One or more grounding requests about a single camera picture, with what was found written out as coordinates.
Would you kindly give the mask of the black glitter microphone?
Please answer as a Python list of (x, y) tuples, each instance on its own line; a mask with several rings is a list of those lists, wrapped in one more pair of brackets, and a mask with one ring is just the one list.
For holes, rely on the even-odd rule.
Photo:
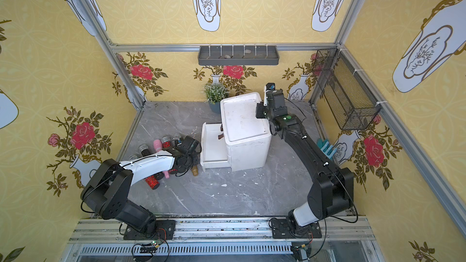
[(173, 134), (172, 145), (174, 147), (178, 147), (180, 144), (182, 144), (182, 142), (183, 142), (183, 137), (181, 136), (180, 133)]

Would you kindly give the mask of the pink microphone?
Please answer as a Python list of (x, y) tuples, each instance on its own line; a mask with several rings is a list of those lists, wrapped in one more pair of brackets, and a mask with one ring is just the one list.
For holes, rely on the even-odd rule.
[[(153, 142), (153, 147), (154, 147), (155, 152), (158, 153), (158, 152), (163, 150), (163, 143), (161, 142), (160, 139), (156, 139)], [(169, 172), (168, 171), (163, 171), (163, 172), (160, 172), (160, 173), (157, 174), (157, 179), (158, 180), (161, 180), (163, 177), (165, 177), (166, 179), (169, 179), (170, 178)]]

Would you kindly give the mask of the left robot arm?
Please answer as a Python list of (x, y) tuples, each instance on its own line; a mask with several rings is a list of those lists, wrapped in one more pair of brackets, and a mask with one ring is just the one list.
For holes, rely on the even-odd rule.
[(152, 237), (162, 229), (162, 225), (156, 222), (150, 210), (128, 199), (131, 187), (164, 171), (184, 175), (199, 163), (201, 146), (196, 139), (186, 137), (175, 147), (162, 147), (155, 153), (145, 144), (139, 147), (139, 151), (140, 156), (128, 161), (108, 159), (102, 162), (83, 189), (81, 200), (102, 219), (116, 219), (137, 233)]

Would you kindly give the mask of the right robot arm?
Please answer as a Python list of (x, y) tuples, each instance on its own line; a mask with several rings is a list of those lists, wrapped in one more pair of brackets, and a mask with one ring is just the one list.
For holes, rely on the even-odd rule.
[(288, 112), (283, 90), (269, 82), (264, 91), (264, 100), (256, 105), (256, 118), (269, 121), (272, 134), (295, 151), (313, 182), (305, 203), (288, 216), (291, 232), (298, 236), (308, 225), (356, 207), (354, 173), (340, 168), (308, 136), (302, 121)]

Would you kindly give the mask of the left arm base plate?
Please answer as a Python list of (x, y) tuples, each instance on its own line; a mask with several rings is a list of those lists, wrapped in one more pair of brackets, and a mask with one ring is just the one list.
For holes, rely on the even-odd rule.
[(172, 240), (175, 232), (175, 220), (155, 220), (141, 229), (128, 226), (123, 240)]

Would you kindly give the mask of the white drawer cabinet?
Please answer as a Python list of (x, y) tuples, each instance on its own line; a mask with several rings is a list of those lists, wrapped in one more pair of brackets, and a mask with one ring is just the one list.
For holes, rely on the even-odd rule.
[(252, 92), (220, 102), (227, 159), (233, 171), (266, 164), (272, 135), (268, 120), (256, 117), (261, 100), (259, 93)]

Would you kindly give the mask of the gold microphone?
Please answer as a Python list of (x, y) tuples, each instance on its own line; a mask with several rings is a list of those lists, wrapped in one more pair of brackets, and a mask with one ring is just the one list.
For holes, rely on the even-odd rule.
[(199, 169), (198, 169), (198, 166), (195, 165), (191, 168), (191, 171), (192, 171), (192, 174), (194, 177), (198, 176), (199, 175)]

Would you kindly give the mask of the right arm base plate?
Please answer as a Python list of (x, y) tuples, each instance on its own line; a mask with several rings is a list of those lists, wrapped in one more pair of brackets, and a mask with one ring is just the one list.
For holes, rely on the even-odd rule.
[(271, 218), (268, 226), (272, 231), (273, 239), (289, 238), (322, 238), (319, 223), (311, 223), (307, 226), (299, 226), (289, 218)]

